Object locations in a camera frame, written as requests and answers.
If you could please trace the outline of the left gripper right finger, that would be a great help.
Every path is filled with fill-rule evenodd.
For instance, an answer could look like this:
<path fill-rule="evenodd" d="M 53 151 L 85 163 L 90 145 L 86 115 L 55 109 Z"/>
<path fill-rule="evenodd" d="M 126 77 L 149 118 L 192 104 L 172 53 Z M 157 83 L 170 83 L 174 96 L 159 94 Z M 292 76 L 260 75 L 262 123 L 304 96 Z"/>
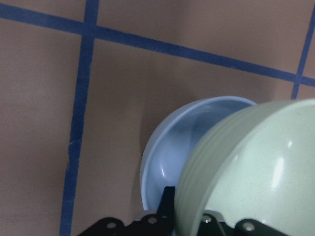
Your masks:
<path fill-rule="evenodd" d="M 223 216 L 216 211 L 205 210 L 202 214 L 198 236 L 286 236 L 257 220 L 245 218 L 234 227 L 228 226 Z"/>

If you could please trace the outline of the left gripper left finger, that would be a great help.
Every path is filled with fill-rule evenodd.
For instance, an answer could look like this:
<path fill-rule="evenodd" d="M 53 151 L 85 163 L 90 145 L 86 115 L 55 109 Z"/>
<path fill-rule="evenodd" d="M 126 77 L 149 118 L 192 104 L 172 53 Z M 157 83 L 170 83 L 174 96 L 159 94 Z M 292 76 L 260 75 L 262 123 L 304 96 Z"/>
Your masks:
<path fill-rule="evenodd" d="M 146 214 L 129 225 L 113 217 L 106 217 L 84 230 L 81 236 L 170 236 L 174 229 L 175 187 L 167 186 L 156 213 Z"/>

